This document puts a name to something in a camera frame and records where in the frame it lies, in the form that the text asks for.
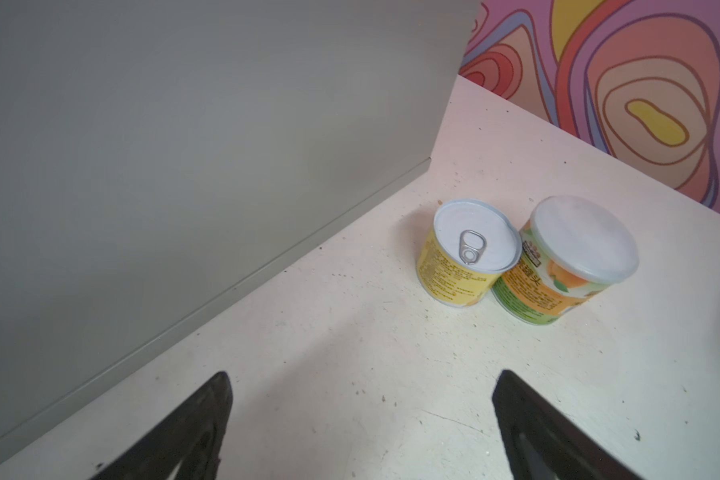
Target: colorful mural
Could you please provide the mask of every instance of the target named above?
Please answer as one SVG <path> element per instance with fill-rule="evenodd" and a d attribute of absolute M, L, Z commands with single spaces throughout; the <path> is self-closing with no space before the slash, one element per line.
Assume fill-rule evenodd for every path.
<path fill-rule="evenodd" d="M 720 212 L 720 0 L 485 0 L 460 73 Z"/>

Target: pull tab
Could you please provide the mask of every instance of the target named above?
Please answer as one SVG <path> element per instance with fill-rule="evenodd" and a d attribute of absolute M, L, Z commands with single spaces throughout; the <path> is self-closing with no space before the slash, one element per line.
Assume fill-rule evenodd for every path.
<path fill-rule="evenodd" d="M 464 239 L 464 237 L 467 234 L 475 235 L 477 238 L 483 241 L 483 245 L 480 247 L 472 246 L 467 244 L 467 241 Z M 461 257 L 461 261 L 463 261 L 467 265 L 476 264 L 478 260 L 480 260 L 480 256 L 485 251 L 485 247 L 488 245 L 488 242 L 485 241 L 485 237 L 480 235 L 478 232 L 474 230 L 464 230 L 461 232 L 461 237 L 459 238 L 459 252 L 458 255 Z"/>

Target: tabletop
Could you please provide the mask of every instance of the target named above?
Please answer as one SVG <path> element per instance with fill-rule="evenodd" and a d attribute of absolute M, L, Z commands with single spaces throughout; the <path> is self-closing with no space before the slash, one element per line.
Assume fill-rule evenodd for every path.
<path fill-rule="evenodd" d="M 441 202 L 521 226 L 572 194 L 640 268 L 548 326 L 456 309 L 414 262 Z M 214 372 L 234 405 L 218 478 L 511 478 L 491 393 L 514 370 L 645 478 L 720 478 L 720 215 L 458 78 L 429 172 L 0 466 L 80 480 Z"/>

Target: can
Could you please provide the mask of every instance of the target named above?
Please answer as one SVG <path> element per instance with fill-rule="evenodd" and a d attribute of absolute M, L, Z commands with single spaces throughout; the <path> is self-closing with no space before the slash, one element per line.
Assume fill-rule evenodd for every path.
<path fill-rule="evenodd" d="M 496 300 L 512 315 L 547 325 L 640 263 L 632 234 L 611 212 L 584 198 L 549 197 L 520 229 L 523 254 L 494 284 Z"/>
<path fill-rule="evenodd" d="M 499 210 L 480 200 L 452 200 L 434 215 L 416 272 L 436 300 L 470 306 L 518 262 L 520 252 L 518 231 Z"/>

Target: white plastic lid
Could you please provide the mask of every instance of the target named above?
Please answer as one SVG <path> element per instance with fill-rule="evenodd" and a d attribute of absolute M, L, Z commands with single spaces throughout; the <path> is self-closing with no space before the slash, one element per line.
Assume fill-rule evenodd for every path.
<path fill-rule="evenodd" d="M 462 261 L 459 251 L 461 233 L 478 232 L 485 238 L 485 250 L 474 264 Z M 462 199 L 447 202 L 434 215 L 434 234 L 443 250 L 456 262 L 482 274 L 499 274 L 518 262 L 522 246 L 520 235 L 508 218 L 499 210 L 480 200 Z M 480 246 L 480 241 L 465 237 L 468 244 Z"/>
<path fill-rule="evenodd" d="M 530 215 L 530 226 L 552 260 L 590 282 L 619 283 L 640 263 L 635 239 L 624 224 L 584 198 L 542 200 Z"/>

